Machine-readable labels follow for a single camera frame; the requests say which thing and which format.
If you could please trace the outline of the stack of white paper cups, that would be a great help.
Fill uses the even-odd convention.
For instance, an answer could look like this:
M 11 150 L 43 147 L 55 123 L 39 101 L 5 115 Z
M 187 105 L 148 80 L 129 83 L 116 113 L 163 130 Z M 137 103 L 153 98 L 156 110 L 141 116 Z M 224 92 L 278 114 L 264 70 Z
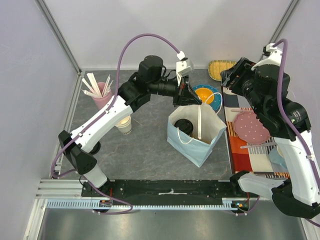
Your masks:
M 129 116 L 123 118 L 115 126 L 122 134 L 124 134 L 124 135 L 129 134 L 132 130 L 131 116 L 129 115 Z

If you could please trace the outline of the black plastic cup lid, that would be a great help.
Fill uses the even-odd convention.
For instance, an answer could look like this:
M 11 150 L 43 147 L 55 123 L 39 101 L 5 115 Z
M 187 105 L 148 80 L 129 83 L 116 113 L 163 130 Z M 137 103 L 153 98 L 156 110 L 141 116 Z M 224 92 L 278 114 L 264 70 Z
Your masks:
M 181 118 L 174 123 L 174 126 L 186 134 L 187 130 L 193 130 L 192 122 L 186 118 Z

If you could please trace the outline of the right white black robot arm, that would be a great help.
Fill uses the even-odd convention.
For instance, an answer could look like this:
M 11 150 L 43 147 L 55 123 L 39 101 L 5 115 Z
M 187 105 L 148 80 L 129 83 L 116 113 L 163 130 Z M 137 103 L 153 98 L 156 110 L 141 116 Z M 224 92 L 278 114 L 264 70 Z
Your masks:
M 288 179 L 269 179 L 243 170 L 232 176 L 230 193 L 240 197 L 249 192 L 271 199 L 288 216 L 316 217 L 320 213 L 320 170 L 313 157 L 307 111 L 287 97 L 290 76 L 278 64 L 257 66 L 245 57 L 220 75 L 223 87 L 247 100 L 279 146 L 289 172 Z

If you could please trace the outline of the single white straw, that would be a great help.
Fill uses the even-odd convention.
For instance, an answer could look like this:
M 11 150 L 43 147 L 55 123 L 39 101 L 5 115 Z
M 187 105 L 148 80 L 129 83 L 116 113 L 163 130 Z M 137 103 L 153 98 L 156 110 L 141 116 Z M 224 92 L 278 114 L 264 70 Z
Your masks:
M 197 139 L 202 140 L 202 110 L 201 105 L 198 105 L 198 118 L 197 118 Z

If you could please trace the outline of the brown cardboard cup carrier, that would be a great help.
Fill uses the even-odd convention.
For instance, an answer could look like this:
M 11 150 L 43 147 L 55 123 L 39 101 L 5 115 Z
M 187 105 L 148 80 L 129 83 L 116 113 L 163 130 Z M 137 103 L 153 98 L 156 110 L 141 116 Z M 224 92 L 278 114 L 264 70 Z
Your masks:
M 193 139 L 199 140 L 199 141 L 201 141 L 203 143 L 206 143 L 206 144 L 210 144 L 211 143 L 211 141 L 209 139 L 206 139 L 206 138 L 203 138 L 203 137 L 199 138 L 199 136 L 197 134 L 191 134 L 190 137 L 193 138 Z

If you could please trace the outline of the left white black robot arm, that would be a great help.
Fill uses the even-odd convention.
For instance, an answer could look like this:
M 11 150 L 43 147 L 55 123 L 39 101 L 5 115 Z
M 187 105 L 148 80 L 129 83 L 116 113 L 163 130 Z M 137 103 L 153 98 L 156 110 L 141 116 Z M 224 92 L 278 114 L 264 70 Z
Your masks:
M 174 106 L 202 104 L 189 84 L 189 73 L 193 69 L 191 60 L 183 57 L 176 63 L 174 78 L 165 76 L 163 63 L 159 56 L 146 56 L 138 70 L 102 109 L 71 133 L 63 130 L 58 135 L 62 153 L 74 169 L 93 184 L 92 191 L 99 197 L 109 193 L 110 185 L 93 154 L 109 130 L 149 102 L 152 94 L 171 97 Z

